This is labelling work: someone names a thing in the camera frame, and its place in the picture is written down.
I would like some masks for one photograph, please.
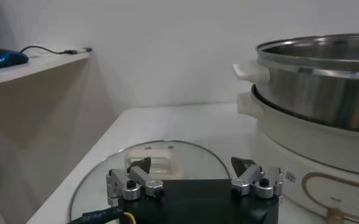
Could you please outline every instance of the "white handle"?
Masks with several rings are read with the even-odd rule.
[[[243,65],[234,64],[236,76],[239,80],[246,80],[256,85],[267,84],[270,81],[270,72],[259,65],[256,60],[248,61]]]
[[[125,167],[132,162],[151,157],[149,174],[161,180],[179,180],[183,178],[183,171],[175,164],[172,153],[167,149],[135,149],[125,157]]]
[[[263,106],[254,100],[251,92],[240,93],[238,95],[238,113],[245,114],[256,119],[262,119],[265,116]]]

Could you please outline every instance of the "white table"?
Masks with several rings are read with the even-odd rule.
[[[109,155],[141,142],[173,139],[201,145],[220,157],[234,174],[230,157],[249,158],[248,142],[254,128],[255,120],[238,114],[235,104],[129,109],[112,124],[28,224],[67,223],[71,197],[82,178]],[[284,198],[279,223],[318,224],[325,220]]]

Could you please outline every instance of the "black cable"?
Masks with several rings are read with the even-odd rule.
[[[111,207],[104,210],[86,212],[78,219],[68,222],[68,224],[105,224],[112,220],[123,218],[124,210],[120,207]]]
[[[28,50],[28,49],[30,49],[30,48],[39,48],[39,49],[48,51],[48,52],[50,52],[50,53],[52,53],[52,54],[69,54],[69,53],[67,53],[67,51],[56,52],[56,51],[49,50],[48,48],[41,47],[41,46],[36,46],[36,45],[31,45],[31,46],[25,47],[24,49],[22,49],[22,50],[20,51],[20,53],[23,53],[24,51],[26,51],[26,50]]]

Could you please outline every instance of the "yellow wire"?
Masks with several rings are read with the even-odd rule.
[[[130,218],[130,220],[132,221],[132,224],[136,224],[135,216],[132,215],[132,213],[124,212],[124,215],[126,215],[126,216],[128,216],[128,218]]]

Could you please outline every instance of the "metal bracket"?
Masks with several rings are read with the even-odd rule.
[[[232,189],[239,196],[248,195],[251,191],[251,185],[258,181],[265,173],[262,168],[256,164],[251,165],[240,177],[231,180]]]
[[[278,167],[271,167],[266,175],[256,182],[255,194],[260,198],[272,198],[282,195],[283,172]]]
[[[138,166],[130,168],[129,178],[141,184],[145,188],[145,194],[149,197],[161,198],[164,194],[163,181],[153,179]]]
[[[140,185],[129,179],[121,169],[110,170],[106,175],[106,183],[109,204],[116,197],[123,197],[125,200],[140,198]]]

